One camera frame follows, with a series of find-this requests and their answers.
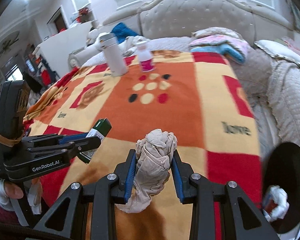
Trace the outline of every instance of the red dot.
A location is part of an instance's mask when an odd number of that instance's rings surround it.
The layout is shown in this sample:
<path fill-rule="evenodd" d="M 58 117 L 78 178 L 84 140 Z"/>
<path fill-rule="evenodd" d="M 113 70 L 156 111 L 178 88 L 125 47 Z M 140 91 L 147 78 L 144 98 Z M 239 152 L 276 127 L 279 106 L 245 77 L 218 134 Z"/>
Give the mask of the red dot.
<path fill-rule="evenodd" d="M 164 94 L 158 95 L 157 100 L 160 104 L 164 104 L 168 100 L 168 94 L 164 93 Z"/>
<path fill-rule="evenodd" d="M 139 77 L 140 81 L 146 80 L 147 76 L 146 75 L 142 75 L 141 77 Z"/>

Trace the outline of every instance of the headboard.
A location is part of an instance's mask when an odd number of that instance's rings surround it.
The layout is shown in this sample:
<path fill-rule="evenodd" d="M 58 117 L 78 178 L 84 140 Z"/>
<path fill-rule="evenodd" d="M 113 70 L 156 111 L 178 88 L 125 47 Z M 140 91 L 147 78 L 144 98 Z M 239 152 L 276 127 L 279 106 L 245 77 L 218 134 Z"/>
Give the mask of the headboard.
<path fill-rule="evenodd" d="M 153 0 L 114 13 L 103 28 L 110 31 L 119 22 L 149 39 L 191 36 L 215 26 L 237 31 L 251 45 L 261 39 L 294 38 L 292 24 L 283 16 L 238 0 Z"/>

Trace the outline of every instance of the white water bottle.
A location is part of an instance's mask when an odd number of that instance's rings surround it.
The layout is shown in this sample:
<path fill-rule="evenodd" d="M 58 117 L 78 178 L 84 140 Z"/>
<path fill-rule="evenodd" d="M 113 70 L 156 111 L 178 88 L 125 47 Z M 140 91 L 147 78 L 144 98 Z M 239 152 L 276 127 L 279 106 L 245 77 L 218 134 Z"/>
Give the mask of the white water bottle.
<path fill-rule="evenodd" d="M 126 62 L 117 43 L 117 38 L 113 33 L 102 35 L 100 37 L 100 46 L 114 77 L 122 76 L 128 72 Z"/>

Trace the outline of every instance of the bottle lid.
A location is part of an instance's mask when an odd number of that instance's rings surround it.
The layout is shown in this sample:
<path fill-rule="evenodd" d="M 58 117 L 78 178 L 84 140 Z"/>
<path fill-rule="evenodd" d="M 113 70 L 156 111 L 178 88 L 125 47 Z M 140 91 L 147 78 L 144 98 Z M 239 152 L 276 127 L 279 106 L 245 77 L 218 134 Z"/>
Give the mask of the bottle lid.
<path fill-rule="evenodd" d="M 140 41 L 140 42 L 137 42 L 137 43 L 136 43 L 136 47 L 137 47 L 137 48 L 144 47 L 144 46 L 146 46 L 147 42 L 148 42 L 148 41 Z"/>

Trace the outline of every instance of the bolt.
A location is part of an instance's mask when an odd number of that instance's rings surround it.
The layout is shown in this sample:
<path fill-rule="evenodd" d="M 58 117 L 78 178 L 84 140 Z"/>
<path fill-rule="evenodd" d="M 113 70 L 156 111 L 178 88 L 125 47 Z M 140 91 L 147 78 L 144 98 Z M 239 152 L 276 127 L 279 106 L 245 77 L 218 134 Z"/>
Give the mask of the bolt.
<path fill-rule="evenodd" d="M 80 184 L 78 182 L 74 182 L 71 184 L 72 189 L 78 189 L 80 187 Z"/>
<path fill-rule="evenodd" d="M 117 178 L 117 175 L 115 175 L 114 173 L 110 173 L 108 176 L 107 176 L 107 179 L 109 180 L 114 180 Z"/>
<path fill-rule="evenodd" d="M 191 174 L 191 178 L 192 178 L 192 179 L 200 179 L 200 178 L 201 178 L 201 175 L 198 174 L 198 173 L 192 173 L 192 174 Z"/>
<path fill-rule="evenodd" d="M 229 187 L 235 188 L 235 187 L 237 187 L 238 184 L 235 181 L 231 180 L 228 182 L 228 185 L 229 185 Z"/>

